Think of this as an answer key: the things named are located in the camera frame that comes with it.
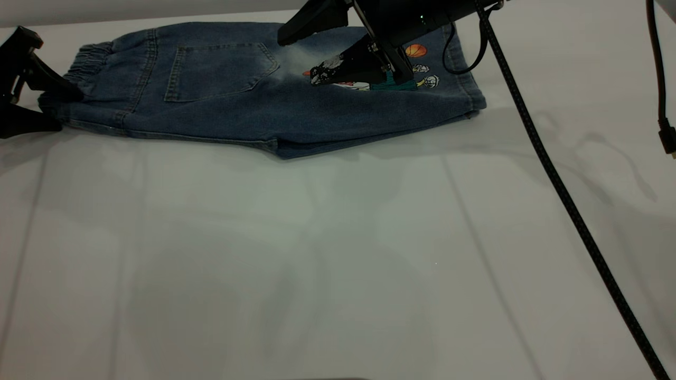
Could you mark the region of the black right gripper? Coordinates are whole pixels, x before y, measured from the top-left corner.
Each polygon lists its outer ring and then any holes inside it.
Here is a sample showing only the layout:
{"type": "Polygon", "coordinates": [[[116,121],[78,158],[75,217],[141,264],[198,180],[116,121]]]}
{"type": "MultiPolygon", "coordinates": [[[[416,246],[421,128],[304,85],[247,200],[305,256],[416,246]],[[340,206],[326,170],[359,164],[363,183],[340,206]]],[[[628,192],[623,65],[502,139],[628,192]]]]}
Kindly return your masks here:
{"type": "MultiPolygon", "coordinates": [[[[478,9],[499,10],[501,1],[353,1],[367,35],[343,52],[311,69],[311,85],[341,82],[381,84],[390,75],[396,84],[412,80],[406,54],[412,41],[478,9]]],[[[280,46],[348,25],[350,1],[308,1],[278,29],[280,46]]]]}

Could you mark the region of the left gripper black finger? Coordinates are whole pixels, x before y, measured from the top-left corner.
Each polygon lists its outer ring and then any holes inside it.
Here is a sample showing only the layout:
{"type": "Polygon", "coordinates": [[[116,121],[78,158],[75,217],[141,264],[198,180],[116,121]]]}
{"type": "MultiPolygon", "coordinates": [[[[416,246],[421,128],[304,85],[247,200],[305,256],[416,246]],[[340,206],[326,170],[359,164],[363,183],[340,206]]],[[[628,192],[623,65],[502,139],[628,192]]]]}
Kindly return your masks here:
{"type": "Polygon", "coordinates": [[[31,90],[57,93],[69,101],[83,99],[77,85],[51,70],[35,53],[43,40],[34,31],[18,26],[1,46],[2,103],[17,104],[24,85],[31,90]]]}
{"type": "Polygon", "coordinates": [[[1,139],[35,132],[58,132],[61,124],[39,111],[28,110],[15,104],[5,104],[1,108],[1,139]]]}

